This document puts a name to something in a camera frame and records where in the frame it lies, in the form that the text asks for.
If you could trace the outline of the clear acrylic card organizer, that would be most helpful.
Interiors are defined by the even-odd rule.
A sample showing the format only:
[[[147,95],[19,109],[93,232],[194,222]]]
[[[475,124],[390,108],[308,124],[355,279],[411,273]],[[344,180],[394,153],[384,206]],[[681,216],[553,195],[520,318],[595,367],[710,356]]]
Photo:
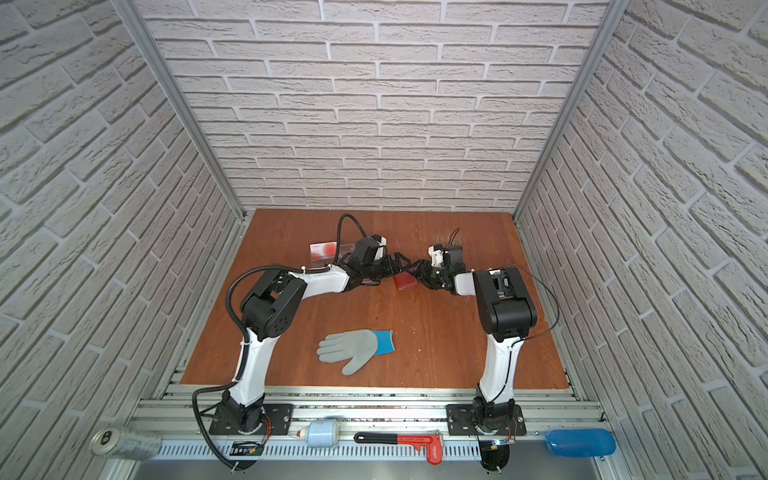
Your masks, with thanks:
[[[328,267],[331,264],[344,264],[344,265],[353,265],[355,268],[357,268],[360,264],[360,261],[356,258],[354,254],[356,245],[353,243],[342,243],[341,245],[339,245],[337,243],[337,246],[338,246],[337,254],[332,262],[330,261],[312,262],[310,260],[310,267],[312,269],[320,269],[320,268]]]

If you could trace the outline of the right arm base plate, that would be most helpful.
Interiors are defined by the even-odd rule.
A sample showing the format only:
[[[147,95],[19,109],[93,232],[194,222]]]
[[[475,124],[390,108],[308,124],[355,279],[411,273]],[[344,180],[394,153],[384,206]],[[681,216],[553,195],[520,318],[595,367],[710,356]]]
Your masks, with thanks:
[[[521,437],[527,434],[521,407],[513,401],[502,404],[449,404],[448,432],[452,436]]]

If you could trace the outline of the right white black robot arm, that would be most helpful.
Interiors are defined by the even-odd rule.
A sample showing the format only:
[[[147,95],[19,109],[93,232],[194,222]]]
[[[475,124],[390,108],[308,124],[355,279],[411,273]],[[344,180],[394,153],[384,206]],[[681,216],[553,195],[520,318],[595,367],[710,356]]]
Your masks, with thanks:
[[[487,334],[485,366],[469,415],[476,428],[495,431],[519,421],[515,413],[514,382],[524,342],[538,322],[538,311],[523,276],[513,265],[469,271],[454,230],[445,244],[428,248],[429,257],[416,261],[408,272],[431,290],[477,300],[481,327]]]

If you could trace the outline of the red leather card holder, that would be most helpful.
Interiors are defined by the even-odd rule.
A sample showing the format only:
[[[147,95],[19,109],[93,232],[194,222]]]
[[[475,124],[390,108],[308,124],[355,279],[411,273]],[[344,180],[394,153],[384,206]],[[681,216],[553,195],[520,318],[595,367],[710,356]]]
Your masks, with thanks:
[[[393,277],[398,291],[405,291],[418,285],[418,281],[408,272],[401,272]]]

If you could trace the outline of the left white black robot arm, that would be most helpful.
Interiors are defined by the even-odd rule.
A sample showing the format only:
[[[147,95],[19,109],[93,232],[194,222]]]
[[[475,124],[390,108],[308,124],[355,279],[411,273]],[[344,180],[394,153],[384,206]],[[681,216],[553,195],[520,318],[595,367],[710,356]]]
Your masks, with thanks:
[[[362,233],[350,253],[342,256],[335,251],[333,261],[322,268],[273,264],[246,271],[225,296],[227,313],[242,334],[237,370],[230,383],[194,394],[220,391],[218,414],[238,431],[255,431],[262,423],[265,379],[275,344],[292,324],[301,302],[377,286],[411,266],[400,253],[388,251],[384,237]]]

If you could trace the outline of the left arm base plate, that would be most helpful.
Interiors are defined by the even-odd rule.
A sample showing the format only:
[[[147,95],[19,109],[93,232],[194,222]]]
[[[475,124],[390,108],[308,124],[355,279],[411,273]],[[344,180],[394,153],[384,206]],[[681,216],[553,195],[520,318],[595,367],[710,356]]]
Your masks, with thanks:
[[[290,403],[262,404],[248,409],[219,404],[208,432],[212,435],[287,435],[293,416]]]

